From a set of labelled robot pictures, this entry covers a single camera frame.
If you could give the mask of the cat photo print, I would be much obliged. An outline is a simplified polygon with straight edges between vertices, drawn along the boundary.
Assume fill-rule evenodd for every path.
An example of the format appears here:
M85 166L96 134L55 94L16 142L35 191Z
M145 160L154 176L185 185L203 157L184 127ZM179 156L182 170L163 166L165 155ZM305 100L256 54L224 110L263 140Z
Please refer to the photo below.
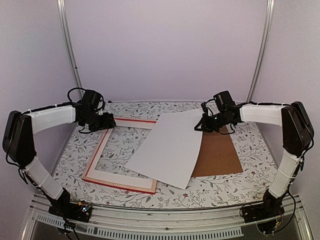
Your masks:
M186 189L202 143L194 127L203 111L162 113L125 167L179 189Z

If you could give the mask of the brown cardboard backing board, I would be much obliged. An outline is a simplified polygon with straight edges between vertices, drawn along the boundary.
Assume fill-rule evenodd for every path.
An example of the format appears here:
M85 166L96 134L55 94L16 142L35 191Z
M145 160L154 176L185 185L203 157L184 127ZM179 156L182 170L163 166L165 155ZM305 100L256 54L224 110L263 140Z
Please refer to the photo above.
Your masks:
M235 146L229 135L203 133L192 177L211 177L242 173Z

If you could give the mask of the white mat board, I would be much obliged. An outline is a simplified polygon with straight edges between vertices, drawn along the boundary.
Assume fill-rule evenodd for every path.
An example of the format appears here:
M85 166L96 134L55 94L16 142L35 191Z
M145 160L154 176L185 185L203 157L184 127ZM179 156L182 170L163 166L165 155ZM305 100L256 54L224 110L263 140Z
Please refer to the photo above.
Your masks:
M111 188L154 194L157 185L157 181L154 179L132 177L118 173L96 170L96 165L98 164L112 131L112 129L102 131L101 139L97 144L81 178L86 182Z

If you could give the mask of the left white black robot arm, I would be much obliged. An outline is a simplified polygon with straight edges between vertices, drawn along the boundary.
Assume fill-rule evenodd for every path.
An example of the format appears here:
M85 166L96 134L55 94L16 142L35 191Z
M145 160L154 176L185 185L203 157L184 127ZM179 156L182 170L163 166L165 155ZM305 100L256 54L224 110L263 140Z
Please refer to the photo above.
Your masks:
M83 89L82 98L72 100L71 91L67 101L26 111L13 110L9 113L4 130L2 148L5 160L18 169L25 184L32 184L50 201L63 216L74 213L74 205L69 202L70 194L43 165L37 153L38 136L52 133L68 125L79 125L83 134L113 129L116 122L113 114L105 111L103 95L92 89Z

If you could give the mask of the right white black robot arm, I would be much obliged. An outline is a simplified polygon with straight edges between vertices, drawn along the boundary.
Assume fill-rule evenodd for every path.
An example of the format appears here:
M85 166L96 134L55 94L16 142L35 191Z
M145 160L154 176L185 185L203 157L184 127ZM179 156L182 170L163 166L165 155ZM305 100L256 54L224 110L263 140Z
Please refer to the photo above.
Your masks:
M269 218L278 210L278 203L287 194L290 185L303 170L305 154L314 145L314 128L302 102L272 103L243 102L235 103L229 91L213 96L218 113L214 114L208 106L201 104L202 117L194 130L203 133L219 133L226 125L231 128L239 123L260 123L280 126L282 129L282 158L275 178L263 195L258 213Z

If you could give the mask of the red wooden picture frame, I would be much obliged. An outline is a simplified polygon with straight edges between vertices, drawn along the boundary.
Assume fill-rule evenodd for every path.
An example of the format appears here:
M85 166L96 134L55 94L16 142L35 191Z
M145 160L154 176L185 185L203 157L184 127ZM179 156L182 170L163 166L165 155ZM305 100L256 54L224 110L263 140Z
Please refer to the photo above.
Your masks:
M115 118L116 127L131 127L131 128L139 128L139 129L147 129L151 130L153 126L156 124L156 120L146 120L146 119L134 119L134 118L123 118L116 117ZM107 186L111 188L128 190L132 192L146 193L146 194L155 194L157 180L152 178L141 178L141 177L133 177L127 175L121 175L118 173L111 173L96 170L96 166L98 161L105 149L107 141L111 136L113 128L102 130L101 138L95 147L94 152L91 155L91 158L84 170L82 175L82 180Z

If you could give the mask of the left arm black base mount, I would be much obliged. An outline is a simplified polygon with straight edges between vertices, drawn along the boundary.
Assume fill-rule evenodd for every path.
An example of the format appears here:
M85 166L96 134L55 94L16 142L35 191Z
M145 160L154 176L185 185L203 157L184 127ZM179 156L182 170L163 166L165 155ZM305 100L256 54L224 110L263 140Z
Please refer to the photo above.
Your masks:
M69 192L63 188L58 199L45 195L50 202L48 212L65 219L88 223L92 214L92 206L84 200L78 203L71 202Z

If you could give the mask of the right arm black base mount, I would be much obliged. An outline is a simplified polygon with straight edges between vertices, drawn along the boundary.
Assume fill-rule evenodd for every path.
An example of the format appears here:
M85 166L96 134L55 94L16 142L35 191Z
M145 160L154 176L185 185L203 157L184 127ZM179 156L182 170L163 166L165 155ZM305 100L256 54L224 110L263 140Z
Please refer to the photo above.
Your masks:
M255 205L243 205L239 210L239 214L244 219L245 223L280 216L285 213L282 203L285 195L286 192L280 197L274 197L267 190L263 195L262 203Z

